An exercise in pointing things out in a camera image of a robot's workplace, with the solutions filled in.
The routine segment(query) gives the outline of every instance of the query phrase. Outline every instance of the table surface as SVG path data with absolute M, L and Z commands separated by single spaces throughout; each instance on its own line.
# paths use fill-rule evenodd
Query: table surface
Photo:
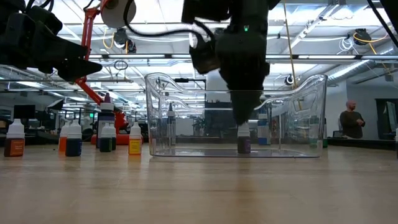
M 393 151 L 329 147 L 320 159 L 81 157 L 27 146 L 0 159 L 0 223 L 397 223 Z

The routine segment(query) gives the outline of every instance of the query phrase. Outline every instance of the white wall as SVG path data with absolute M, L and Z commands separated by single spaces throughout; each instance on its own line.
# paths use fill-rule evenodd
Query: white wall
M 328 87 L 326 90 L 326 129 L 328 137 L 338 131 L 338 118 L 341 112 L 346 109 L 347 96 L 346 82 L 343 81 L 337 87 Z
M 377 133 L 377 108 L 375 99 L 398 98 L 398 86 L 347 86 L 347 94 L 350 100 L 356 101 L 356 111 L 361 113 L 366 122 L 363 128 L 363 139 L 379 139 Z

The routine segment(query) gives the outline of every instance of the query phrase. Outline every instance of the red liquid bottle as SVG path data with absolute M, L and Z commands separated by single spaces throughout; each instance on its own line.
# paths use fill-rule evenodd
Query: red liquid bottle
M 20 119 L 15 119 L 8 127 L 6 142 L 4 147 L 4 157 L 23 156 L 25 149 L 24 125 Z

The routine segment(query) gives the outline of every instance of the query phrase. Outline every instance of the yellow cable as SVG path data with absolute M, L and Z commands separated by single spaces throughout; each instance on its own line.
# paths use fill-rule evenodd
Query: yellow cable
M 106 47 L 107 49 L 111 49 L 113 47 L 113 39 L 114 39 L 114 32 L 112 34 L 112 43 L 111 46 L 108 47 L 105 43 L 105 35 L 106 35 L 106 31 L 108 30 L 108 28 L 105 28 L 105 32 L 104 32 L 104 38 L 102 39 L 102 43 L 104 44 L 104 47 Z
M 386 34 L 384 37 L 381 37 L 380 39 L 377 39 L 377 40 L 363 40 L 363 39 L 357 38 L 357 37 L 356 37 L 357 34 L 358 34 L 358 33 L 355 33 L 355 34 L 353 35 L 354 39 L 359 40 L 359 41 L 362 41 L 362 42 L 364 42 L 364 43 L 375 43 L 375 42 L 379 42 L 380 40 L 384 40 L 384 39 L 387 38 L 387 36 L 388 36 L 388 34 Z
M 287 43 L 289 44 L 290 63 L 292 64 L 293 89 L 295 89 L 297 88 L 297 82 L 296 82 L 296 74 L 294 71 L 292 44 L 290 43 L 289 23 L 287 22 L 286 0 L 284 2 L 284 12 L 285 12 L 285 22 L 286 22 Z M 298 99 L 297 102 L 298 102 L 298 107 L 300 108 L 300 110 L 302 110 L 300 100 Z
M 371 43 L 369 43 L 369 46 L 371 47 L 373 53 L 374 53 L 375 55 L 377 55 L 377 52 L 376 52 L 376 50 L 374 49 L 373 45 L 372 45 Z M 383 67 L 387 70 L 388 74 L 392 75 L 391 72 L 390 72 L 390 70 L 387 68 L 387 66 L 386 66 L 384 63 L 381 63 L 381 64 L 382 64 Z

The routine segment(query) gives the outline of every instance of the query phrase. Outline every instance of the man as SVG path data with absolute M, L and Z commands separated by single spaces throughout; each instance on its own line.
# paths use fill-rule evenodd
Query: man
M 349 139 L 361 139 L 362 127 L 365 127 L 365 121 L 360 113 L 355 112 L 356 103 L 352 100 L 346 103 L 347 110 L 340 114 L 340 123 L 343 127 L 343 137 Z

